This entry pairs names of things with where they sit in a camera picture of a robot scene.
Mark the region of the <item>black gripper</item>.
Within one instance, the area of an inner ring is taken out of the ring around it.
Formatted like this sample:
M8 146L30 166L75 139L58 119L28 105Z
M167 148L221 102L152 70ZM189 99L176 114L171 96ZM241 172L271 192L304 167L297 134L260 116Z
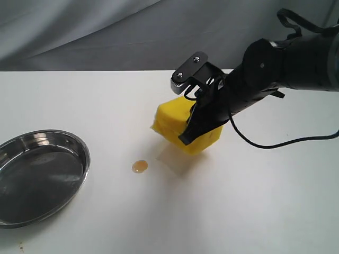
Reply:
M194 93L195 103L190 110L185 130L178 136L184 145L189 145L198 137L224 125L235 115L236 96L228 77L228 74L215 74L193 79L193 84L198 86Z

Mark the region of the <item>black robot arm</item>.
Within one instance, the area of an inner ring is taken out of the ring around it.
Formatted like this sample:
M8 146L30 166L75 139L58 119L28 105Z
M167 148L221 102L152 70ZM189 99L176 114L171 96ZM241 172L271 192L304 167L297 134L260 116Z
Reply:
M174 93L194 92L179 139L190 144L269 95L283 98L281 88L338 91L337 28L284 41L255 41L228 74L210 63L204 52L194 53L171 78Z

